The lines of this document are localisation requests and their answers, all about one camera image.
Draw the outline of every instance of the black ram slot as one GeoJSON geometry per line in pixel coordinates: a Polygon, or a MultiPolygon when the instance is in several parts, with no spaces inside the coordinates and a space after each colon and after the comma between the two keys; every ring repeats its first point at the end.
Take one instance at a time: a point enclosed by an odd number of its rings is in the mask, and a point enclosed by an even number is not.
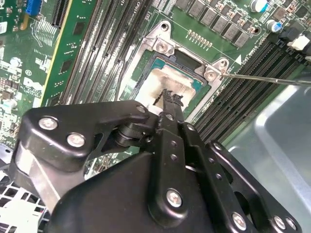
{"type": "Polygon", "coordinates": [[[52,26],[61,28],[64,22],[69,0],[58,0],[53,13],[52,26]]]}
{"type": "MultiPolygon", "coordinates": [[[[119,52],[122,52],[122,50],[124,48],[123,47],[124,42],[122,44],[120,44],[120,39],[124,34],[126,34],[126,36],[124,38],[124,40],[126,42],[128,36],[131,34],[131,31],[133,30],[133,26],[136,25],[136,22],[139,18],[141,10],[143,9],[143,6],[145,5],[145,2],[146,2],[146,0],[141,3],[138,10],[136,10],[137,3],[135,1],[133,1],[129,5],[127,15],[126,15],[126,17],[124,17],[124,19],[120,25],[119,31],[116,33],[116,36],[113,38],[113,43],[108,50],[108,54],[112,54],[118,46],[120,46],[119,52]]],[[[115,63],[113,66],[113,69],[111,69],[111,71],[107,77],[107,80],[104,83],[103,88],[101,89],[101,94],[100,94],[98,101],[104,101],[106,99],[107,94],[110,90],[110,87],[111,87],[111,85],[115,79],[116,75],[113,75],[113,73],[114,73],[114,70],[117,69],[117,67],[119,67],[119,64],[115,63]]]]}
{"type": "MultiPolygon", "coordinates": [[[[288,78],[289,74],[294,72],[295,69],[299,67],[299,65],[300,64],[298,62],[292,63],[292,65],[284,72],[287,75],[281,77],[281,79],[288,78]]],[[[277,87],[278,87],[277,84],[272,84],[270,88],[264,93],[264,95],[259,97],[258,101],[261,103],[264,102],[277,89],[277,87]]],[[[239,125],[241,125],[245,120],[247,120],[248,117],[250,117],[256,111],[258,106],[259,105],[257,103],[253,104],[243,116],[237,116],[238,120],[236,120],[236,122],[233,125],[227,126],[226,128],[222,128],[221,133],[219,133],[218,135],[218,140],[222,142],[227,137],[229,137],[234,132],[234,130],[238,128],[239,125]]]]}
{"type": "MultiPolygon", "coordinates": [[[[80,103],[81,96],[83,92],[85,91],[85,86],[90,78],[91,72],[94,69],[94,63],[98,55],[98,48],[101,44],[99,44],[99,40],[101,43],[103,43],[104,38],[106,37],[108,30],[112,24],[112,19],[115,16],[117,6],[119,5],[118,1],[113,1],[113,3],[108,8],[108,14],[104,17],[104,20],[102,21],[101,27],[99,29],[99,32],[96,34],[96,41],[95,46],[93,48],[92,53],[88,55],[88,59],[85,65],[85,70],[83,70],[83,74],[81,75],[81,80],[79,82],[79,86],[77,88],[76,94],[74,96],[74,103],[80,103]]],[[[123,15],[125,8],[127,6],[127,3],[124,3],[124,7],[122,9],[121,14],[123,15]]]]}
{"type": "MultiPolygon", "coordinates": [[[[299,66],[295,59],[266,41],[238,74],[286,79],[299,66]]],[[[232,80],[196,122],[202,140],[225,140],[278,87],[251,80],[232,80]]]]}
{"type": "MultiPolygon", "coordinates": [[[[104,8],[104,12],[103,12],[103,16],[106,16],[108,9],[111,5],[113,0],[108,0],[108,2],[106,2],[106,7],[104,8]]],[[[85,37],[83,39],[83,41],[85,42],[85,46],[80,48],[79,54],[77,56],[75,65],[73,67],[71,76],[68,80],[64,95],[62,96],[62,102],[63,103],[69,103],[69,98],[71,95],[75,95],[77,88],[75,90],[73,90],[74,88],[74,84],[76,83],[76,78],[77,78],[77,74],[79,73],[79,70],[81,69],[81,64],[83,63],[83,60],[85,59],[86,56],[90,55],[90,53],[86,54],[86,50],[88,48],[88,44],[91,43],[91,36],[92,36],[92,31],[94,30],[94,26],[96,24],[96,22],[98,21],[98,18],[100,17],[100,9],[102,8],[104,3],[104,0],[98,0],[96,2],[94,11],[92,13],[92,17],[89,21],[88,27],[87,27],[87,31],[85,34],[85,37]]]]}

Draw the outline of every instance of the circuit components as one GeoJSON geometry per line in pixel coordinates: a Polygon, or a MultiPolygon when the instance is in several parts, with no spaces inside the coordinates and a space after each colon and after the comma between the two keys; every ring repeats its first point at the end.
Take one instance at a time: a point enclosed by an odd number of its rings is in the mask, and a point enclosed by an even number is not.
{"type": "Polygon", "coordinates": [[[265,12],[268,7],[267,0],[252,0],[249,8],[252,12],[262,13],[265,12]]]}
{"type": "Polygon", "coordinates": [[[234,38],[234,36],[238,33],[238,31],[239,28],[236,25],[231,24],[230,27],[227,29],[227,31],[224,33],[224,37],[231,41],[234,38]]]}
{"type": "Polygon", "coordinates": [[[238,38],[236,39],[236,41],[234,42],[234,44],[237,47],[242,48],[243,45],[248,41],[248,39],[249,39],[249,35],[246,34],[245,32],[241,32],[238,38]]]}
{"type": "Polygon", "coordinates": [[[188,13],[193,17],[198,17],[204,8],[205,4],[202,3],[200,0],[196,0],[189,9],[188,13]]]}
{"type": "Polygon", "coordinates": [[[209,8],[206,11],[205,15],[202,17],[201,22],[204,23],[206,26],[209,26],[213,22],[216,16],[217,16],[217,13],[211,8],[209,8]]]}
{"type": "Polygon", "coordinates": [[[266,27],[269,31],[272,31],[273,33],[278,33],[282,30],[282,24],[274,21],[273,19],[267,21],[266,27]]]}

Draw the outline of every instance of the capacitor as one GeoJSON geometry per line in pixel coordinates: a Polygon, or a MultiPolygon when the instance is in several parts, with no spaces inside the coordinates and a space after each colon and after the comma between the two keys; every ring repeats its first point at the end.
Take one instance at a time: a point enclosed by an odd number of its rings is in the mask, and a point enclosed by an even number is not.
{"type": "Polygon", "coordinates": [[[8,114],[10,114],[11,111],[16,107],[17,107],[17,102],[14,99],[3,100],[3,104],[0,105],[0,108],[2,108],[8,114]]]}
{"type": "Polygon", "coordinates": [[[252,0],[249,8],[252,12],[262,13],[265,12],[268,7],[267,0],[252,0]]]}
{"type": "Polygon", "coordinates": [[[282,24],[271,19],[267,21],[266,28],[273,33],[279,33],[282,30],[282,24]]]}
{"type": "Polygon", "coordinates": [[[17,107],[17,102],[14,99],[3,101],[3,106],[14,109],[17,107]]]}

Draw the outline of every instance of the screw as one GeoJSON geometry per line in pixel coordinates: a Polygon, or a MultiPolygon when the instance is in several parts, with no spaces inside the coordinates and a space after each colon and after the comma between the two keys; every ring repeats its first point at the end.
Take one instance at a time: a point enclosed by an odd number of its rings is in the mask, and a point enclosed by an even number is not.
{"type": "Polygon", "coordinates": [[[172,207],[178,208],[182,204],[182,200],[181,200],[180,195],[176,191],[174,191],[172,189],[167,191],[166,198],[167,198],[167,201],[169,202],[169,204],[171,204],[172,207]]]}
{"type": "Polygon", "coordinates": [[[176,161],[177,160],[177,156],[175,154],[171,154],[170,155],[170,158],[173,160],[173,161],[176,161]]]}
{"type": "Polygon", "coordinates": [[[205,73],[205,77],[206,77],[207,81],[212,82],[215,80],[216,74],[212,70],[210,70],[207,72],[207,74],[205,73]]]}
{"type": "Polygon", "coordinates": [[[188,126],[188,129],[195,131],[195,128],[192,125],[188,124],[187,126],[188,126]]]}
{"type": "Polygon", "coordinates": [[[174,117],[173,117],[171,114],[166,114],[166,117],[167,117],[169,120],[174,120],[174,117]]]}
{"type": "Polygon", "coordinates": [[[235,225],[241,230],[241,231],[245,231],[246,230],[246,222],[245,220],[242,218],[241,215],[239,215],[238,213],[233,213],[232,214],[232,219],[235,223],[235,225]]]}
{"type": "Polygon", "coordinates": [[[283,220],[279,216],[274,216],[274,221],[276,222],[277,226],[280,227],[282,230],[286,229],[283,220]]]}
{"type": "Polygon", "coordinates": [[[214,147],[215,147],[217,150],[222,150],[221,146],[219,146],[216,142],[214,142],[214,147]]]}
{"type": "Polygon", "coordinates": [[[58,126],[58,123],[53,118],[45,117],[39,120],[39,126],[45,130],[55,130],[58,126]]]}
{"type": "Polygon", "coordinates": [[[294,221],[292,221],[290,218],[286,218],[285,219],[286,221],[287,221],[287,223],[288,223],[288,225],[290,225],[291,226],[291,228],[293,228],[295,231],[297,231],[297,227],[296,227],[296,225],[294,224],[294,221]]]}
{"type": "Polygon", "coordinates": [[[85,139],[81,134],[72,133],[67,137],[67,142],[73,147],[81,147],[85,144],[85,139]]]}
{"type": "Polygon", "coordinates": [[[146,110],[142,106],[137,106],[136,109],[138,111],[140,111],[141,113],[145,113],[146,112],[146,110]]]}
{"type": "Polygon", "coordinates": [[[156,49],[158,52],[165,53],[167,51],[167,46],[164,43],[158,43],[156,49]]]}

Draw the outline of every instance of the white label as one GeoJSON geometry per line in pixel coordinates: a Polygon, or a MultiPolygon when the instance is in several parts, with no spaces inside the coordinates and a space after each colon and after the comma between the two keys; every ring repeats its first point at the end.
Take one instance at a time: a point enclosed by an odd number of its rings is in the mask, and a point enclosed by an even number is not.
{"type": "Polygon", "coordinates": [[[40,83],[38,83],[38,82],[34,83],[31,79],[29,79],[27,77],[24,77],[23,84],[27,87],[34,88],[36,91],[42,91],[43,90],[43,86],[40,83]]]}
{"type": "Polygon", "coordinates": [[[8,27],[8,22],[0,23],[0,34],[6,33],[7,27],[8,27]]]}
{"type": "Polygon", "coordinates": [[[21,92],[17,92],[16,95],[15,95],[15,99],[21,100],[21,98],[22,98],[22,93],[21,92]]]}
{"type": "Polygon", "coordinates": [[[41,105],[41,99],[35,97],[33,108],[38,108],[38,107],[40,107],[40,105],[41,105]]]}

